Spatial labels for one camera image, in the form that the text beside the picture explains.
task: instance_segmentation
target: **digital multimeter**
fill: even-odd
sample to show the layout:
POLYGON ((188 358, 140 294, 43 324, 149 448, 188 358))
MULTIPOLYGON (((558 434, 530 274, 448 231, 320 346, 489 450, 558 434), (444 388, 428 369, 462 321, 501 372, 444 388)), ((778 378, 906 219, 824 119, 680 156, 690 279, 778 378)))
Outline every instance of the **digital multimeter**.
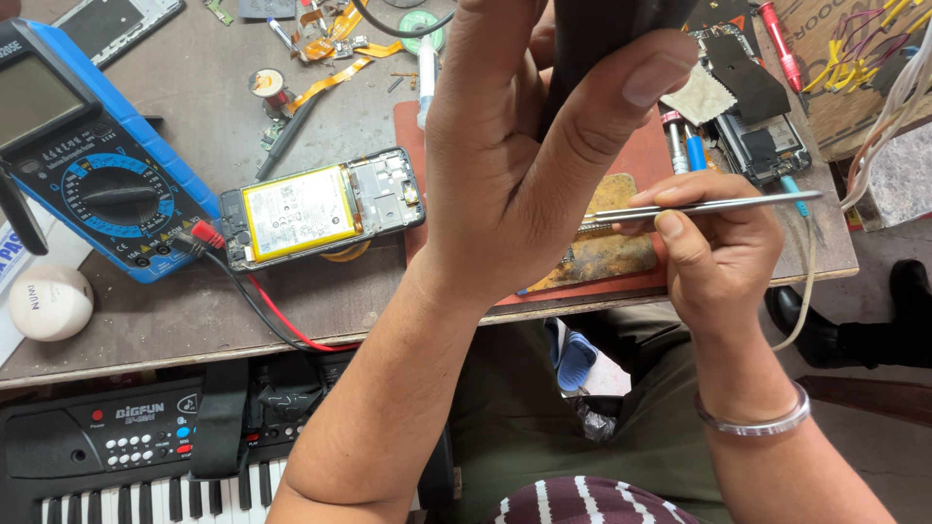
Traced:
POLYGON ((141 283, 190 262, 168 240, 217 198, 61 30, 0 23, 0 204, 48 251, 16 186, 141 283))

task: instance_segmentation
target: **bracelet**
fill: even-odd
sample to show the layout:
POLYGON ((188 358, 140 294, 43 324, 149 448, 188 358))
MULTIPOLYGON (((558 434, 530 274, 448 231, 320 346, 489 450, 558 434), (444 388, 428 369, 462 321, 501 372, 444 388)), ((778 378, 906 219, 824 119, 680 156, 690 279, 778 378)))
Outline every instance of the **bracelet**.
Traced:
POLYGON ((793 387, 796 388, 796 392, 800 395, 800 401, 796 403, 796 406, 786 415, 778 419, 773 419, 771 421, 758 422, 754 424, 739 424, 737 422, 731 421, 720 421, 715 417, 708 414, 706 407, 703 406, 702 398, 699 396, 699 392, 696 392, 693 402, 696 406, 696 411, 699 412, 699 418, 702 419, 709 426, 730 434, 740 434, 742 436, 761 436, 765 434, 778 434, 789 431, 796 426, 800 425, 802 421, 805 421, 809 417, 809 412, 811 410, 809 403, 809 393, 802 388, 801 385, 796 383, 795 380, 791 380, 793 387))

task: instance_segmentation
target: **multimeter dial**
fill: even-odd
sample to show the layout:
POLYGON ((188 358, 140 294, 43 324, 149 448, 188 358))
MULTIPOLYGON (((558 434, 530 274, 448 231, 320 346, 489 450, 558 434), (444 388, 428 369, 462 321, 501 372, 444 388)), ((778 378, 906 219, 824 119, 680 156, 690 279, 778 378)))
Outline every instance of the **multimeter dial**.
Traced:
POLYGON ((116 153, 87 155, 68 166, 62 197, 78 220, 111 237, 151 235, 174 210, 158 167, 116 153))

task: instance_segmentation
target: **red screwdriver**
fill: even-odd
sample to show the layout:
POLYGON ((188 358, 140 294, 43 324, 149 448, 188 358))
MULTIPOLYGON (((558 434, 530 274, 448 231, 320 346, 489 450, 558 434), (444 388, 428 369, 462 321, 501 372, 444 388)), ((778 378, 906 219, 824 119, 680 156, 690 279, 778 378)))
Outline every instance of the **red screwdriver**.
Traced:
POLYGON ((770 33, 770 37, 774 40, 776 53, 780 57, 780 66, 783 67, 783 74, 787 76, 789 86, 793 89, 793 92, 798 93, 802 91, 800 69, 796 66, 796 61, 793 60, 793 54, 787 49, 787 43, 783 40, 783 35, 780 33, 780 25, 779 22, 776 21, 776 12, 774 12, 774 3, 767 2, 758 9, 758 12, 761 14, 761 18, 763 18, 764 25, 767 26, 767 32, 770 33))

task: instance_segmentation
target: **blue slipper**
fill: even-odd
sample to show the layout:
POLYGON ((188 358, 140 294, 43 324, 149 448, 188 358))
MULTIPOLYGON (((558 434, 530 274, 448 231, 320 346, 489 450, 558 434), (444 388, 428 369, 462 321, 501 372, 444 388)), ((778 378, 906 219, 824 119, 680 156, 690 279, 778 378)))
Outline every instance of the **blue slipper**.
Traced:
POLYGON ((586 337, 575 331, 569 332, 560 365, 556 369, 556 381, 560 389, 565 392, 578 390, 589 376, 589 369, 596 363, 597 356, 598 350, 586 337))
POLYGON ((556 317, 548 317, 543 321, 543 327, 547 330, 550 337, 550 362, 554 364, 554 369, 560 365, 560 325, 556 317))

